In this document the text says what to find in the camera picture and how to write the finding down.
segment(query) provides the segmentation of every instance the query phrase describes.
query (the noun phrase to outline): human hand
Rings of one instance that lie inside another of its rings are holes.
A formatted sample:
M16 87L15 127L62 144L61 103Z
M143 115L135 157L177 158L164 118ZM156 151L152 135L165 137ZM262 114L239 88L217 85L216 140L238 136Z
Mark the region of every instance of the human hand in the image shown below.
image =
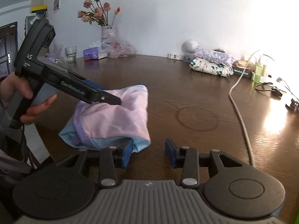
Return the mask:
M0 83L0 99L4 107L9 105L14 92L18 90L25 98L31 99L33 91L30 88L29 82L11 73ZM26 114L20 117L20 121L26 125L32 124L33 121L56 100L57 94L53 95L40 105L31 106L27 109Z

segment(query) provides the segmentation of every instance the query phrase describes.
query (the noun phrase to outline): glass of water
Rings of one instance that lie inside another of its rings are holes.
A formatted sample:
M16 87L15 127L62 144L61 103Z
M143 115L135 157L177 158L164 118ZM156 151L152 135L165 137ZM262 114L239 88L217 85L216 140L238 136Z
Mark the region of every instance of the glass of water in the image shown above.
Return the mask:
M74 62L77 58L77 46L65 48L65 54L68 62Z

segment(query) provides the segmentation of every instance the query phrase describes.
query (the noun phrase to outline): charging cable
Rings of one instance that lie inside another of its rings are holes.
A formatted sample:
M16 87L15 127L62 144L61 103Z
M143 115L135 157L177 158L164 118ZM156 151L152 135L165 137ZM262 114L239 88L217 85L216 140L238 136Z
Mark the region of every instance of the charging cable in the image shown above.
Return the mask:
M251 144L250 144L249 136L248 136L248 133L247 133L247 129L246 129L245 123L244 123L244 121L243 121L242 115L241 115L241 113L240 113L240 111L239 111L239 109L238 109L238 106L237 106L236 102L234 101L234 99L233 99L231 93L232 93L232 91L234 90L234 88L239 84L240 80L242 79L242 77L243 77L243 75L244 75L244 73L245 73L245 70L246 70L246 68L247 68L247 65L249 64L251 58L253 57L253 55L254 55L255 53L257 53L257 52L259 52L259 51L260 51L260 49L257 50L256 52L254 52L254 53L250 56L250 58L248 59L247 64L246 64L246 66L245 66L245 68L244 68L244 70L243 70L241 76L239 77L238 81L234 84L234 86L231 87L231 89L229 90L229 93L228 93L228 97L229 97L229 99L231 100L231 103L233 104L235 113L236 113L236 115L237 115L237 117L238 117L238 119L239 119L239 121L240 121L240 123L241 123L242 131L243 131L243 135L244 135L244 139L245 139L245 144L246 144L247 151L248 151L249 162L250 162L250 165L253 166L253 167L255 167L255 160L254 160L254 157L253 157L252 148L251 148Z

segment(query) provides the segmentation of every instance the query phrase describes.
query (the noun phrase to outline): pink rose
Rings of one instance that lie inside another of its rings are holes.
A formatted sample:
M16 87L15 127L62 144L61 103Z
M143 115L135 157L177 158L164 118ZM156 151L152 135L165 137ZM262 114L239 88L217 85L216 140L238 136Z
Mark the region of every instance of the pink rose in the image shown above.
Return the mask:
M88 22L90 20L90 16L86 16L85 14L82 16L81 20L83 22Z
M103 9L102 9L101 7L96 7L96 8L94 9L94 12L95 12L94 17L95 17L96 19L101 18L102 15L103 15L103 13L104 13L104 11L103 11Z
M91 6L92 4L93 4L92 0L86 0L86 1L84 1L83 6L84 6L85 8L90 8L90 6Z
M78 11L78 18L83 17L83 15L84 15L84 12L82 12L82 11Z
M103 6L103 9L104 9L104 12L108 12L108 11L110 11L110 10L111 10L111 8L110 8L110 4L107 3L107 2L105 2L105 3L104 3L104 6Z

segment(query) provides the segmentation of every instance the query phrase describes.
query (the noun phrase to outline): door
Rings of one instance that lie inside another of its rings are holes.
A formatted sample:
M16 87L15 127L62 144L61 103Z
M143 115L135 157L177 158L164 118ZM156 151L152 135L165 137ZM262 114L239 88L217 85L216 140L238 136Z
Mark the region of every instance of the door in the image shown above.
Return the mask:
M17 22L0 28L0 74L14 71L13 62L17 55Z

